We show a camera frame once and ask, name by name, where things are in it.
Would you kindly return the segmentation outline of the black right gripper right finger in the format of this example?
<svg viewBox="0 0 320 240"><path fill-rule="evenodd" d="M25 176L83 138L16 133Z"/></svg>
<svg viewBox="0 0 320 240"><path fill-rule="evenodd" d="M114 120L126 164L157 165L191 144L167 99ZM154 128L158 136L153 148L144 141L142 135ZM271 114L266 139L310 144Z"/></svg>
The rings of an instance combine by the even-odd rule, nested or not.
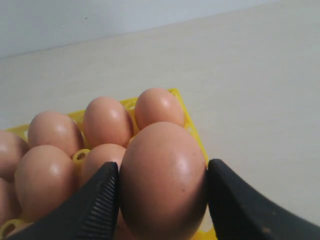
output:
<svg viewBox="0 0 320 240"><path fill-rule="evenodd" d="M319 226L266 198L220 159L208 163L207 195L219 240L320 238Z"/></svg>

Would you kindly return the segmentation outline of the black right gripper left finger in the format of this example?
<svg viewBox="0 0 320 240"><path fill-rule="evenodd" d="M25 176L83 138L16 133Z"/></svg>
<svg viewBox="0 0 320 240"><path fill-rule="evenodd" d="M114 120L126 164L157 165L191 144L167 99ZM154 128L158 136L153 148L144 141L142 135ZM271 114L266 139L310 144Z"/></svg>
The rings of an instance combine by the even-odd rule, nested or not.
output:
<svg viewBox="0 0 320 240"><path fill-rule="evenodd" d="M111 240L118 212L119 172L106 162L75 194L10 240Z"/></svg>

